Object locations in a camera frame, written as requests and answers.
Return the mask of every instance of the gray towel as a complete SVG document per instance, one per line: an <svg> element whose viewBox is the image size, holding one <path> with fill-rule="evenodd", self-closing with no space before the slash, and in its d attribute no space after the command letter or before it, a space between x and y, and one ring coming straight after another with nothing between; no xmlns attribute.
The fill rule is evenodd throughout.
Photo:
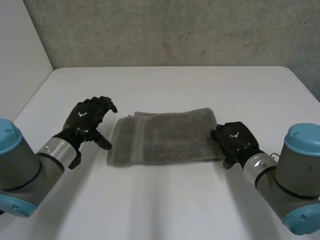
<svg viewBox="0 0 320 240"><path fill-rule="evenodd" d="M210 108L182 113L144 113L122 118L116 124L107 164L176 164L223 160L210 137L217 121Z"/></svg>

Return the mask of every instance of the light blue cap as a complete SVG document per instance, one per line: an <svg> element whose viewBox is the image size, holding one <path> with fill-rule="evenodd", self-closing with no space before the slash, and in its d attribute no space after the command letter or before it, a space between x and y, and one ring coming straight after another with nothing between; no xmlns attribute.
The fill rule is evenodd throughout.
<svg viewBox="0 0 320 240"><path fill-rule="evenodd" d="M0 194L0 210L23 218L30 217L38 208L28 201L19 198Z"/></svg>
<svg viewBox="0 0 320 240"><path fill-rule="evenodd" d="M296 235L312 234L320 229L320 203L302 206L282 219L282 223Z"/></svg>
<svg viewBox="0 0 320 240"><path fill-rule="evenodd" d="M10 120L0 118L0 155L16 148L22 141L21 131Z"/></svg>
<svg viewBox="0 0 320 240"><path fill-rule="evenodd" d="M284 144L292 151L320 157L320 125L299 123L289 128Z"/></svg>

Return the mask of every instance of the robotic hand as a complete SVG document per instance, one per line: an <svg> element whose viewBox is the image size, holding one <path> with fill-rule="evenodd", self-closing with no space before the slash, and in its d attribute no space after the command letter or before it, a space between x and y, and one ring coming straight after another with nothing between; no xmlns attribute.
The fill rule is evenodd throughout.
<svg viewBox="0 0 320 240"><path fill-rule="evenodd" d="M104 150L112 148L111 143L97 131L99 123L102 122L105 114L112 110L118 110L109 97L93 97L84 102L79 102L67 118L63 130L73 130L82 137L83 142L94 141Z"/></svg>
<svg viewBox="0 0 320 240"><path fill-rule="evenodd" d="M293 125L285 136L278 163L259 149L242 122L218 125L210 133L225 155L223 167L230 169L240 163L245 177L292 233L320 230L319 125Z"/></svg>
<svg viewBox="0 0 320 240"><path fill-rule="evenodd" d="M218 124L216 130L211 130L210 134L225 155L222 165L225 169L230 169L235 163L240 163L243 168L250 157L263 153L259 150L255 136L242 122Z"/></svg>
<svg viewBox="0 0 320 240"><path fill-rule="evenodd" d="M104 150L112 148L97 127L105 114L117 108L108 97L93 97L78 103L62 131L34 154L21 131L0 119L0 210L29 217L38 208L65 168L81 162L80 145L94 141Z"/></svg>

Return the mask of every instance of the white table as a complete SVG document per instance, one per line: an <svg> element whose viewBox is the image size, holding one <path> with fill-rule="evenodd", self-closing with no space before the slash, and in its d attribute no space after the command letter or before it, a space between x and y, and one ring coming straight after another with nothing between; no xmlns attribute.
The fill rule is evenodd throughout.
<svg viewBox="0 0 320 240"><path fill-rule="evenodd" d="M218 123L243 121L267 153L280 152L288 128L320 124L320 104L284 67L95 67L55 70L15 124L34 151L58 133L78 102L112 98L99 126L111 138L117 119L135 111L211 108ZM290 233L239 165L221 162L107 166L107 152L82 145L82 163L67 170L36 213L0 217L3 240L287 240Z"/></svg>

